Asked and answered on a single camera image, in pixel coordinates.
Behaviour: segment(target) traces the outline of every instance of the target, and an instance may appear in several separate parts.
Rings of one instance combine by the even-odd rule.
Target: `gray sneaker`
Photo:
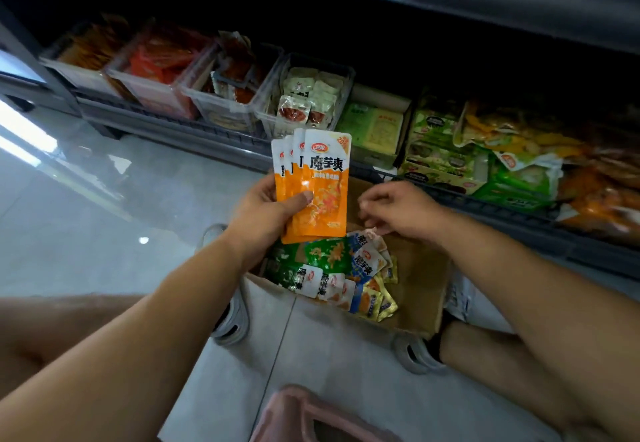
[[[215,224],[208,227],[202,235],[196,251],[211,243],[226,229],[227,225],[225,224]],[[249,332],[249,313],[244,304],[240,287],[238,287],[213,329],[211,337],[217,345],[227,347],[242,341],[247,332]]]
[[[424,340],[407,333],[397,333],[391,341],[396,359],[409,373],[425,375],[430,372],[441,372],[446,366],[436,361],[427,351]]]

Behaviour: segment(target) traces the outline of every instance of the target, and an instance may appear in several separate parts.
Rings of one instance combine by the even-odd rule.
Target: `pink bag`
[[[380,430],[355,415],[338,410],[298,385],[287,385],[274,393],[250,442],[319,442],[315,420],[347,433],[351,436],[346,438],[348,440],[401,442],[388,430]]]

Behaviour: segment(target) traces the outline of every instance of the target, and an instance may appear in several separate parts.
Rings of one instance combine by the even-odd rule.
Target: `tile floor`
[[[258,177],[137,137],[106,139],[50,110],[24,117],[0,102],[0,295],[150,292]],[[581,270],[640,298],[640,283]],[[160,434],[165,442],[248,440],[260,407],[292,382],[406,442],[559,440],[462,375],[405,372],[384,331],[289,293],[243,289],[247,339],[206,345]]]

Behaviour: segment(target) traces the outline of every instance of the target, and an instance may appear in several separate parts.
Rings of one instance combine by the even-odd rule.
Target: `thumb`
[[[389,222],[389,216],[391,213],[391,206],[389,203],[382,201],[363,201],[360,203],[360,209],[373,218],[382,220],[385,223]]]
[[[311,203],[313,198],[314,194],[311,191],[302,191],[295,196],[281,201],[280,204],[284,208],[287,217],[292,217],[297,212],[305,209],[306,205]]]

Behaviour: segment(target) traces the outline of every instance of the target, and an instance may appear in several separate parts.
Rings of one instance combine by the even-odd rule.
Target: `clear plastic bin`
[[[73,50],[69,48],[69,45],[73,42],[72,36],[84,34],[89,27],[91,27],[91,22],[89,21],[76,24],[71,31],[60,36],[50,47],[40,54],[40,62],[46,67],[55,69],[76,88],[96,90],[101,93],[126,98],[127,92],[123,85],[108,76],[105,72],[108,65],[94,71],[58,61],[63,54],[73,52]]]
[[[206,121],[231,130],[251,133],[256,136],[261,135],[261,130],[256,127],[259,122],[253,111],[261,110],[266,106],[269,90],[278,81],[278,72],[283,65],[284,50],[271,44],[258,45],[258,49],[255,50],[256,54],[268,57],[269,61],[273,59],[273,66],[252,100],[247,104],[200,91],[205,82],[211,79],[210,73],[216,62],[218,50],[219,47],[216,44],[206,49],[191,73],[185,75],[185,83],[191,83],[191,85],[181,83],[182,92],[193,100]]]
[[[129,70],[129,57],[136,50],[138,45],[144,42],[151,36],[151,33],[155,27],[155,22],[149,23],[142,29],[133,40],[128,43],[107,65],[105,71],[112,78],[116,78],[123,82],[124,86],[133,93],[133,95],[139,100],[139,102],[149,110],[153,110],[164,115],[173,115],[175,117],[181,117],[185,119],[194,119],[198,116],[198,110],[194,106],[191,99],[183,95],[180,89],[180,83],[190,86],[185,77],[191,75],[191,71],[197,64],[200,56],[203,52],[209,48],[205,46],[201,52],[199,52],[190,65],[183,70],[183,72],[176,78],[170,85],[164,83],[148,80],[147,78],[141,78],[140,76],[134,76],[128,73]]]
[[[291,122],[282,117],[276,116],[278,102],[282,96],[282,82],[287,77],[289,68],[292,66],[317,68],[320,71],[327,71],[329,73],[339,74],[340,76],[346,77],[344,86],[342,87],[342,90],[340,90],[340,100],[335,104],[333,119],[326,127],[327,130],[333,130],[336,123],[338,123],[340,115],[342,114],[342,109],[349,99],[351,88],[356,77],[355,70],[350,66],[331,63],[329,61],[300,55],[298,53],[291,53],[290,55],[285,56],[283,61],[283,66],[281,66],[278,74],[278,80],[271,85],[268,100],[264,106],[256,108],[254,111],[255,116],[262,122],[267,138],[279,139],[287,134],[293,133],[293,130],[296,128],[313,127],[311,124],[300,125],[299,123]]]

